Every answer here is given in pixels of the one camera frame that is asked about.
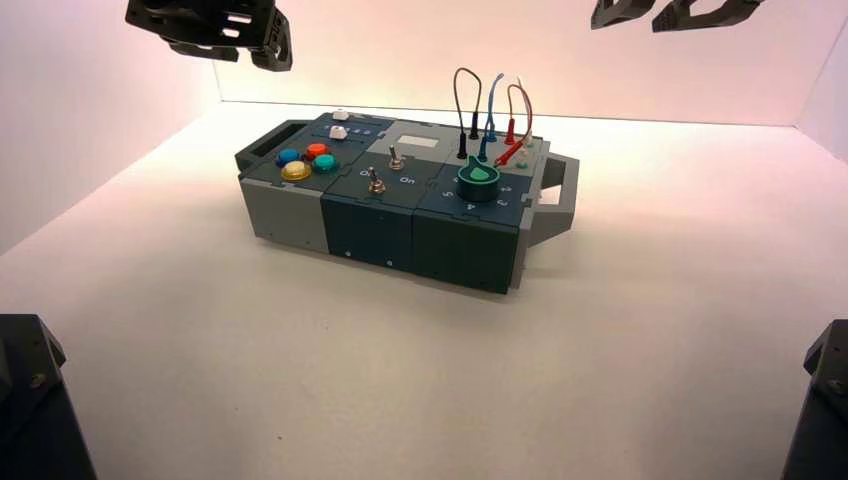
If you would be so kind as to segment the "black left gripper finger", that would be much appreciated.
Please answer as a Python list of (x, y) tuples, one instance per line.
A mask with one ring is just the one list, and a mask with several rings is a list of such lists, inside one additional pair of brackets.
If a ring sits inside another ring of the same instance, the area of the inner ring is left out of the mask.
[(277, 21), (277, 42), (261, 49), (203, 47), (162, 39), (179, 54), (216, 61), (235, 62), (239, 58), (239, 52), (245, 51), (251, 56), (254, 66), (271, 72), (286, 72), (291, 69), (293, 63), (289, 22), (277, 8), (275, 19)]
[(261, 49), (277, 42), (272, 1), (130, 1), (125, 21), (170, 42)]

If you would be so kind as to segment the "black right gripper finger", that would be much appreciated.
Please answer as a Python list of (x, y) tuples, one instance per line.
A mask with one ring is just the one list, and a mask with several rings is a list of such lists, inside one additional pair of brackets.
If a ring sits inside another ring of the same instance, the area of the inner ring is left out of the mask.
[(762, 0), (727, 0), (705, 13), (693, 14), (695, 1), (674, 0), (652, 20), (654, 33), (721, 28), (737, 25), (763, 4)]
[(638, 19), (653, 6), (654, 0), (597, 0), (590, 17), (590, 28), (598, 30)]

